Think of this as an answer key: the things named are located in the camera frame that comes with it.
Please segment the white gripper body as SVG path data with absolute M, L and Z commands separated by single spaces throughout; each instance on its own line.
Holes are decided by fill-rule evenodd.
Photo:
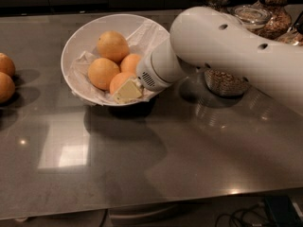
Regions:
M 143 87 L 152 92 L 160 92 L 170 87 L 170 83 L 161 79 L 152 64 L 152 54 L 141 59 L 136 66 L 136 75 Z

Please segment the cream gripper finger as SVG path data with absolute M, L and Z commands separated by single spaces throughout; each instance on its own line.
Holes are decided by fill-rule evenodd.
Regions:
M 126 104 L 143 96 L 143 89 L 134 79 L 112 83 L 113 99 L 118 104 Z

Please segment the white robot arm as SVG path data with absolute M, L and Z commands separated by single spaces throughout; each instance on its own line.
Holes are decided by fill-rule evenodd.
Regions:
M 203 67 L 248 82 L 303 114 L 303 48 L 262 38 L 239 19 L 206 7 L 180 13 L 169 37 L 147 54 L 113 94 L 124 104 L 148 100 Z

